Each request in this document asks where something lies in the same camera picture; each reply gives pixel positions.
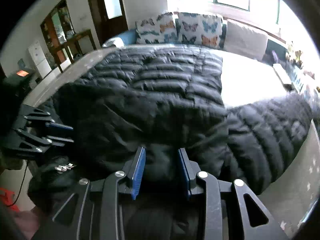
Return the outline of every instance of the butterfly pillow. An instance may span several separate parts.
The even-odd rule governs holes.
[[[136,32],[140,44],[175,43],[178,39],[172,12],[137,21]]]
[[[219,49],[220,36],[222,35],[222,16],[201,15],[199,17],[201,30],[201,45]]]
[[[183,44],[201,44],[200,14],[178,13],[177,34]]]

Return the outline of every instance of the wooden table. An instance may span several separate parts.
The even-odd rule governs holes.
[[[54,47],[54,48],[51,48],[49,49],[50,53],[52,54],[52,56],[54,57],[54,60],[56,61],[56,63],[58,64],[58,68],[60,69],[61,73],[63,73],[63,70],[60,66],[60,64],[62,63],[57,55],[57,52],[58,51],[61,51],[62,49],[65,49],[66,50],[66,53],[68,55],[68,58],[70,59],[70,62],[71,64],[74,63],[74,60],[70,54],[70,51],[68,49],[68,45],[70,44],[74,44],[76,46],[76,49],[77,51],[79,52],[79,54],[83,55],[82,53],[82,50],[80,48],[80,45],[79,45],[79,39],[81,38],[84,38],[88,36],[90,41],[91,41],[91,45],[93,47],[94,50],[97,49],[96,45],[94,44],[94,41],[93,41],[93,37],[92,37],[92,34],[91,34],[91,30],[88,29],[88,30],[85,30],[83,32],[80,32],[80,33],[76,33],[75,35],[73,35],[71,38],[67,39],[64,43],[60,44],[58,47]]]

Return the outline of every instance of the black cable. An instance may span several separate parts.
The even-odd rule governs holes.
[[[27,161],[26,168],[25,168],[25,170],[24,170],[24,174],[23,174],[23,178],[22,178],[22,182],[21,182],[21,186],[20,186],[20,189],[19,189],[18,196],[17,196],[16,200],[15,200],[12,204],[6,205],[7,207],[13,206],[13,205],[17,202],[17,200],[18,200],[18,198],[19,198],[19,196],[20,196],[20,193],[21,193],[21,190],[22,190],[23,181],[24,181],[24,178],[26,177],[26,172],[27,172],[28,164],[29,164],[29,161]]]

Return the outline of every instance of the sofa armrest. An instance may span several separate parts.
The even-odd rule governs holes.
[[[116,47],[121,47],[121,42],[119,41],[119,39],[121,39],[123,43],[122,46],[136,44],[136,41],[137,41],[136,29],[130,29],[128,31],[120,33],[119,35],[112,37],[111,39],[103,43],[102,47],[107,48],[112,45],[115,45]]]

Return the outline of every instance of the black down jacket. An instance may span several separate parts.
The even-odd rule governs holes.
[[[202,170],[222,180],[242,178],[261,193],[295,158],[311,110],[297,94],[226,110],[221,71],[214,50],[195,46],[107,55],[41,106],[75,128],[75,143],[39,169],[29,196],[40,205],[44,194],[53,199],[80,177],[105,178],[138,146],[147,151],[142,191],[177,187],[177,149],[184,147]],[[57,175],[54,166],[68,161],[78,166]]]

